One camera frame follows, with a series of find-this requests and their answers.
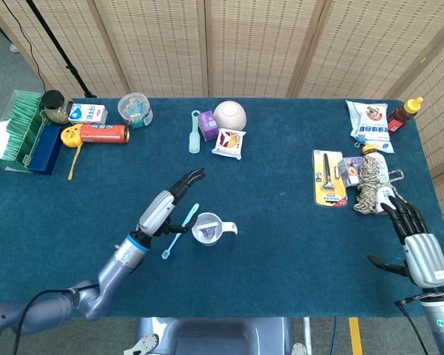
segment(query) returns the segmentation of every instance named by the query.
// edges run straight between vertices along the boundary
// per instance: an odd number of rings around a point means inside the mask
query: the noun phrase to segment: white container
[[[216,244],[225,231],[238,234],[237,226],[233,222],[222,222],[216,214],[204,212],[198,215],[192,227],[192,235],[203,246]]]
[[[214,118],[219,128],[241,131],[246,125],[246,113],[235,101],[224,101],[215,107]]]
[[[118,112],[125,124],[132,128],[148,126],[153,120],[148,98],[139,92],[132,92],[121,98],[118,102]]]
[[[69,113],[72,124],[105,124],[107,109],[104,105],[73,104]]]

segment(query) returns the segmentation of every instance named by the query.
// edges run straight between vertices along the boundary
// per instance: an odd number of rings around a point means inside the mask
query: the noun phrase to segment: teal brush
[[[195,110],[192,111],[192,132],[189,135],[189,153],[196,154],[199,153],[199,150],[201,149],[201,137],[199,135],[198,130],[198,122],[199,122],[199,116],[200,112]]]

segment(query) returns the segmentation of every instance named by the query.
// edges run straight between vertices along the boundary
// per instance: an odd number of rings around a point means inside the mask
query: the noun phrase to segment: snack bag
[[[241,153],[244,135],[245,132],[242,131],[220,128],[217,143],[212,153],[240,160],[242,158]]]
[[[352,131],[350,135],[362,144],[375,144],[378,150],[393,153],[386,118],[387,104],[362,104],[346,100]]]

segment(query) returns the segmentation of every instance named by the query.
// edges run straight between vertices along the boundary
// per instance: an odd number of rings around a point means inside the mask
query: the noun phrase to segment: honey bottle
[[[403,127],[405,123],[411,120],[421,108],[423,98],[412,98],[407,100],[404,105],[399,106],[395,111],[388,115],[388,131],[395,133]]]

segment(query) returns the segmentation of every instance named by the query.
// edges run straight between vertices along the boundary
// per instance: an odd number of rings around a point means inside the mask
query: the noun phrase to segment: purple box
[[[339,162],[337,166],[345,187],[357,186],[360,183],[362,163],[363,157],[348,157]]]
[[[202,112],[198,116],[199,118],[199,129],[202,132],[202,136],[206,142],[213,141],[217,139],[219,135],[219,126],[215,122],[214,115],[212,111]]]

